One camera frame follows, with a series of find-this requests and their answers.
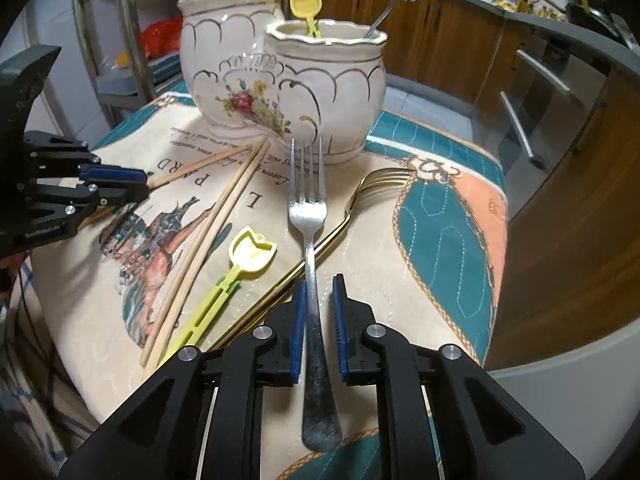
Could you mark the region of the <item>patterned quilted table mat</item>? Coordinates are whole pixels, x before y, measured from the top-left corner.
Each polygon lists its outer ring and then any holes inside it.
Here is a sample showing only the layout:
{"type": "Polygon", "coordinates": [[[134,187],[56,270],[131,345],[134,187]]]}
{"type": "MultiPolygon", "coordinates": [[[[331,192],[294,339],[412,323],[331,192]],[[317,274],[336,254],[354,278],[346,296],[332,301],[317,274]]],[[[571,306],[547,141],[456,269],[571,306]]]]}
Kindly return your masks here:
{"type": "MultiPolygon", "coordinates": [[[[141,385],[140,359],[163,300],[243,157],[196,163],[233,147],[209,128],[186,88],[168,91],[99,149],[107,162],[148,170],[166,184],[126,221],[93,223],[24,263],[12,298],[15,328],[29,339],[24,367],[55,463],[141,385]]],[[[383,112],[363,151],[329,167],[326,178],[326,227],[343,233],[318,260],[322,307],[332,278],[343,274],[384,324],[429,347],[460,344],[483,362],[506,253],[498,162],[450,134],[383,112]]]]}

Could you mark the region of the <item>black wok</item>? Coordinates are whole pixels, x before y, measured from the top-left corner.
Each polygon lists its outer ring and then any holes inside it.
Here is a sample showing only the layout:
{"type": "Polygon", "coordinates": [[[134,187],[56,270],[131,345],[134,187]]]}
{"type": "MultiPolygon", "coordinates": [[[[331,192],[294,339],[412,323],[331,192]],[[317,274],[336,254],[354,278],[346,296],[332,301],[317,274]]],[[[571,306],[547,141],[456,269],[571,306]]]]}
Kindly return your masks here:
{"type": "Polygon", "coordinates": [[[623,42],[623,36],[606,10],[605,0],[572,0],[567,3],[565,15],[570,24],[589,29],[596,34],[623,42]]]}

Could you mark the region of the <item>built-in steel oven drawers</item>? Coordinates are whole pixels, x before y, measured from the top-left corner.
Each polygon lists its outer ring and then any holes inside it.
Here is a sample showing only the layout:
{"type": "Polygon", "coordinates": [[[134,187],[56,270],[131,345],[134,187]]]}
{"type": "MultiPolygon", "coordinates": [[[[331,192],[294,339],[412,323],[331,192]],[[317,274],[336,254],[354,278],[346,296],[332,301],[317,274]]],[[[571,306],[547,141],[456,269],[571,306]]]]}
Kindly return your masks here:
{"type": "Polygon", "coordinates": [[[502,167],[509,218],[532,199],[582,134],[610,71],[561,38],[501,39],[472,127],[474,142],[502,167]]]}

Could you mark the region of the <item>steel shelving rack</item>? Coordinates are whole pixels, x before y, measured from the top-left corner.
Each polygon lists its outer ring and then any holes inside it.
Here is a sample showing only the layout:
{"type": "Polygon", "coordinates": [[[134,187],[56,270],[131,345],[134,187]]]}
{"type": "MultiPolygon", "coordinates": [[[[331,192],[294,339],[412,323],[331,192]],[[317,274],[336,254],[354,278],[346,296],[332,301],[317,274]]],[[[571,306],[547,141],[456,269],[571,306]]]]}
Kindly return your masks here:
{"type": "Polygon", "coordinates": [[[171,53],[168,63],[163,68],[145,61],[142,40],[139,38],[141,28],[137,18],[136,0],[115,0],[117,23],[124,40],[124,52],[132,56],[132,65],[125,70],[127,83],[124,88],[110,86],[107,83],[110,76],[99,68],[98,58],[91,45],[84,0],[72,0],[72,3],[80,52],[103,115],[110,126],[115,127],[122,121],[124,110],[138,110],[174,84],[183,81],[177,55],[171,53]]]}

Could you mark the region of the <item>red bag on lower shelf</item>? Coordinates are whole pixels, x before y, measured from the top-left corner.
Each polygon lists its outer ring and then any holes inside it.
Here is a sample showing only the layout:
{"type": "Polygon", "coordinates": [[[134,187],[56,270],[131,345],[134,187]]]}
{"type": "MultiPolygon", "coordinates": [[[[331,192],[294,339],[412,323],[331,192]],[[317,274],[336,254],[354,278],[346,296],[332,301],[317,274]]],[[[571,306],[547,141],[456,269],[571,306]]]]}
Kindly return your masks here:
{"type": "Polygon", "coordinates": [[[155,60],[164,55],[178,52],[181,29],[182,18],[168,18],[168,20],[149,24],[140,34],[145,58],[155,60]]]}

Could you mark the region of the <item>yellow tulip pick in jar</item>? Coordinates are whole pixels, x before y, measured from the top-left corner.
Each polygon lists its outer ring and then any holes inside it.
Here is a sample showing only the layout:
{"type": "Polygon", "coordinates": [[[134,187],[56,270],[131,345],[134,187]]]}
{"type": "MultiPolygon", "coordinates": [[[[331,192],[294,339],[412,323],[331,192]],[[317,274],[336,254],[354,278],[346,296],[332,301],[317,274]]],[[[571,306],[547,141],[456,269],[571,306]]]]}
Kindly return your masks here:
{"type": "Polygon", "coordinates": [[[321,37],[316,16],[322,9],[322,0],[290,0],[290,9],[296,18],[306,23],[309,37],[321,37]]]}

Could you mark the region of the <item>silver steel fork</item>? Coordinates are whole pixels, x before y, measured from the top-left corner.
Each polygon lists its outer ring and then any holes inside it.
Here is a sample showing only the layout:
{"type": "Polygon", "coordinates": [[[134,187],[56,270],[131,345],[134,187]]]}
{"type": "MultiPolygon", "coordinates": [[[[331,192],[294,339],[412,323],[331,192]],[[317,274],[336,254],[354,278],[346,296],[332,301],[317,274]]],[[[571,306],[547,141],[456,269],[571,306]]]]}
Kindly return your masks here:
{"type": "Polygon", "coordinates": [[[292,140],[288,221],[302,236],[306,290],[306,365],[303,444],[312,452],[335,450],[343,440],[322,333],[314,239],[328,216],[322,145],[292,140]]]}

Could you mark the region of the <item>yellow tulip pick on mat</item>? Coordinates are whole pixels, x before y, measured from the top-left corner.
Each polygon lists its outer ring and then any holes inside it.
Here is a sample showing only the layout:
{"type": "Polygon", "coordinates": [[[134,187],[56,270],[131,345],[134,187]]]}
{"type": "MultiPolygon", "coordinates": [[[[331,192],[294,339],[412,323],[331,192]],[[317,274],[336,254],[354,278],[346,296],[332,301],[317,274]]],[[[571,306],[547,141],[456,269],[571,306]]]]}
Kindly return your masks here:
{"type": "Polygon", "coordinates": [[[278,244],[267,240],[262,233],[246,226],[235,235],[229,246],[230,270],[224,274],[209,291],[195,312],[186,322],[186,327],[168,347],[163,359],[156,367],[163,365],[173,354],[184,346],[195,347],[213,324],[218,313],[231,296],[240,288],[240,277],[257,275],[265,271],[276,255],[278,244]]]}

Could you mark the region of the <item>front white ceramic jar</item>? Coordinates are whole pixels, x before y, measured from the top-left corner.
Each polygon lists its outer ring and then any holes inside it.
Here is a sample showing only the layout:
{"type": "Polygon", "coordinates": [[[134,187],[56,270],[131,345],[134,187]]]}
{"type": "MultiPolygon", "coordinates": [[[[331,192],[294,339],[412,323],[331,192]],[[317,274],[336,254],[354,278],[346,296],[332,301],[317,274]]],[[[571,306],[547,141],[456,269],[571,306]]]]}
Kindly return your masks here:
{"type": "Polygon", "coordinates": [[[341,164],[363,150],[386,93],[385,32],[318,21],[319,38],[299,20],[271,24],[265,51],[276,61],[266,127],[288,148],[311,144],[341,164]]]}

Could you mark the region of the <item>rear white ceramic jar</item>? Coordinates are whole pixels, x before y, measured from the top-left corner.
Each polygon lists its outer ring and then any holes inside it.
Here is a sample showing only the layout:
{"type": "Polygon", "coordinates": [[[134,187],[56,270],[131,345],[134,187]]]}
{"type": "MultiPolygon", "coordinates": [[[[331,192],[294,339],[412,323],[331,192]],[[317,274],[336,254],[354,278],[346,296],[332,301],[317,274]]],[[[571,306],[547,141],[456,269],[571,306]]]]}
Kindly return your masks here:
{"type": "Polygon", "coordinates": [[[278,103],[282,65],[266,52],[266,29],[283,21],[280,0],[179,0],[180,63],[203,117],[229,130],[288,131],[278,103]]]}

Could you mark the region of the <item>gold fork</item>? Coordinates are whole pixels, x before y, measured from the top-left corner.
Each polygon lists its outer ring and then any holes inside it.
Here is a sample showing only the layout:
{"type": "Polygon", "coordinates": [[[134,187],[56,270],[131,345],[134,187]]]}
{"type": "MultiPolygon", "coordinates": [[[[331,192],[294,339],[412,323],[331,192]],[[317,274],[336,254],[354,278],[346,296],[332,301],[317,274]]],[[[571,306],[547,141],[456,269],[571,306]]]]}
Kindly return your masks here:
{"type": "MultiPolygon", "coordinates": [[[[342,240],[348,231],[352,220],[356,217],[357,207],[364,199],[382,188],[398,188],[404,186],[416,175],[416,170],[410,168],[382,168],[367,174],[356,186],[349,197],[344,209],[343,220],[322,240],[319,240],[314,251],[316,258],[322,260],[332,252],[333,248],[342,240]]],[[[296,281],[304,277],[304,262],[300,260],[288,273],[285,273],[276,284],[270,287],[237,321],[235,321],[221,336],[219,336],[206,350],[219,350],[228,346],[231,341],[247,330],[254,328],[262,321],[266,314],[290,292],[296,281]]]]}

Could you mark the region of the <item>white ceramic jar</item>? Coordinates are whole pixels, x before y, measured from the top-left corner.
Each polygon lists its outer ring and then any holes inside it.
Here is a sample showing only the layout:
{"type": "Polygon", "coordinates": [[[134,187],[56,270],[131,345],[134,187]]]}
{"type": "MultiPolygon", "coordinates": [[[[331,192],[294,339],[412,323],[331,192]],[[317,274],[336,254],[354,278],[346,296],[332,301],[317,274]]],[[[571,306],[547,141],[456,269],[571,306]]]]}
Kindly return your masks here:
{"type": "Polygon", "coordinates": [[[276,61],[266,127],[288,148],[311,144],[341,164],[363,150],[386,93],[385,32],[318,21],[319,38],[299,20],[271,24],[265,51],[276,61]]]}
{"type": "Polygon", "coordinates": [[[278,103],[282,65],[266,52],[266,29],[283,21],[280,0],[179,0],[180,63],[203,117],[229,130],[288,131],[278,103]]]}

